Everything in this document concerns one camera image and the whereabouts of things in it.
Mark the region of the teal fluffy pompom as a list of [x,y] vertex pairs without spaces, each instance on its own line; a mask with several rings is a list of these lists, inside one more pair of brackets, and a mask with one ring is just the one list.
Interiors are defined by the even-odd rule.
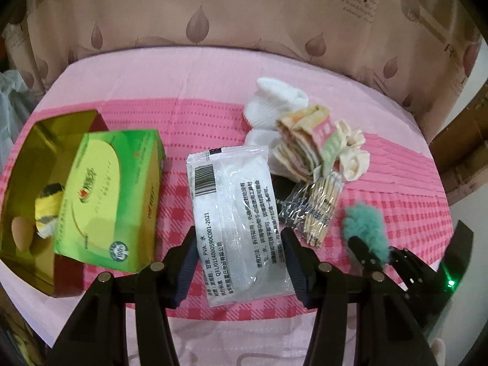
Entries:
[[343,239],[361,239],[382,264],[389,262],[389,242],[383,215],[374,206],[355,203],[347,206],[342,219]]

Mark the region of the cotton swab packet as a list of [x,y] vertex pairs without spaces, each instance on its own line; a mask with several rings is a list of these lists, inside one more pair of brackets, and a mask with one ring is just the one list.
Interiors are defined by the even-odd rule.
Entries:
[[308,246],[320,247],[342,195],[343,176],[333,170],[313,183],[300,182],[280,202],[279,220],[298,232]]

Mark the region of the cream fabric scrunchie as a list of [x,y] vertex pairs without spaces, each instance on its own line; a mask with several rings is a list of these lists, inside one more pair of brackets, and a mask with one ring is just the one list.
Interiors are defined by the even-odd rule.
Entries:
[[341,140],[337,156],[339,171],[347,182],[357,181],[370,167],[370,153],[361,148],[366,137],[362,129],[350,127],[345,120],[336,121],[335,126]]

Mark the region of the white plastic wipe packet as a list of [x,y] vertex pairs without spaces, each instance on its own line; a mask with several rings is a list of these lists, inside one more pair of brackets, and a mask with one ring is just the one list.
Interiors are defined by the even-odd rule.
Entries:
[[199,258],[212,307],[288,296],[279,219],[265,146],[187,157]]

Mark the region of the beige makeup sponge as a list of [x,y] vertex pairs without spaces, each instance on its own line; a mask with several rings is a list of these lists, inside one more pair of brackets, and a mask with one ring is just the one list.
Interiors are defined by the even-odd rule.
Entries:
[[13,240],[19,251],[27,251],[35,234],[34,223],[26,217],[14,217],[11,224]]

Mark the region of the colourful striped towel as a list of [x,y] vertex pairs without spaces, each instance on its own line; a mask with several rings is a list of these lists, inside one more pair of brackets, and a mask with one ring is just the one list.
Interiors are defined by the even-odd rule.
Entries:
[[292,177],[311,183],[327,176],[342,149],[328,108],[317,104],[282,115],[276,129],[280,141],[273,155]]

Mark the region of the yellow black plush toy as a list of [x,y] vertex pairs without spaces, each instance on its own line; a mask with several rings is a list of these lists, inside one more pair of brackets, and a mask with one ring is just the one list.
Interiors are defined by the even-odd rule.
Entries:
[[56,233],[64,187],[51,183],[43,188],[35,200],[35,223],[39,237],[47,239]]

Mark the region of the white sock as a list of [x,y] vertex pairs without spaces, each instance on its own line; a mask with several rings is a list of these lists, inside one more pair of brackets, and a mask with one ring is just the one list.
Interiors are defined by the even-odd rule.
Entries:
[[273,158],[273,150],[280,141],[280,133],[269,129],[253,128],[245,138],[244,145],[268,147],[268,160]]
[[275,78],[258,78],[257,90],[245,105],[243,116],[251,128],[273,131],[283,115],[308,105],[305,91]]

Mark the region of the pink checked tablecloth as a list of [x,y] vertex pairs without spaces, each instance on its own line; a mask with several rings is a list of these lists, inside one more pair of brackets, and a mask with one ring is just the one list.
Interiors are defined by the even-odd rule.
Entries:
[[[371,163],[349,183],[341,203],[376,206],[389,242],[437,265],[452,237],[452,218],[438,170],[412,115],[350,78],[281,56],[199,47],[114,52],[69,65],[31,115],[32,121],[97,110],[111,130],[153,128],[166,161],[156,253],[176,246],[193,222],[186,174],[191,153],[240,145],[242,110],[257,79],[277,78],[326,106],[366,136]],[[300,365],[314,314],[293,296],[210,307],[196,273],[170,327],[183,365]]]

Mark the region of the green tissue box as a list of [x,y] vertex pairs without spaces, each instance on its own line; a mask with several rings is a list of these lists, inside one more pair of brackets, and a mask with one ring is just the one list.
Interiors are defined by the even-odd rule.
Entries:
[[56,254],[124,273],[151,264],[164,160],[156,130],[85,134],[65,185]]

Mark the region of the gold red cardboard box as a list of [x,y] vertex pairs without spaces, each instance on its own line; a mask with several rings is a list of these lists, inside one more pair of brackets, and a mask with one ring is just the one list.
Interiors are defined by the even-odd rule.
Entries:
[[13,239],[16,217],[35,218],[35,199],[51,183],[65,185],[84,134],[108,129],[95,110],[35,122],[21,135],[1,185],[1,261],[21,280],[48,296],[75,296],[84,285],[84,265],[54,252],[54,240],[34,235],[29,249]]

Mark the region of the beige leaf print curtain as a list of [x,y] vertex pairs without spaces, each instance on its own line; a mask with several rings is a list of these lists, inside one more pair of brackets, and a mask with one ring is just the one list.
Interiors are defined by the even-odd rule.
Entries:
[[19,0],[1,24],[10,62],[44,93],[65,68],[113,50],[260,50],[355,79],[432,139],[470,77],[481,33],[459,0]]

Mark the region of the grey plastic bag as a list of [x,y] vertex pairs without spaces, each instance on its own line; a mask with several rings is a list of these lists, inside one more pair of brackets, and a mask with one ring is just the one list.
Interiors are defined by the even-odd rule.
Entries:
[[18,70],[1,73],[0,88],[0,165],[3,172],[13,146],[39,98],[27,87]]

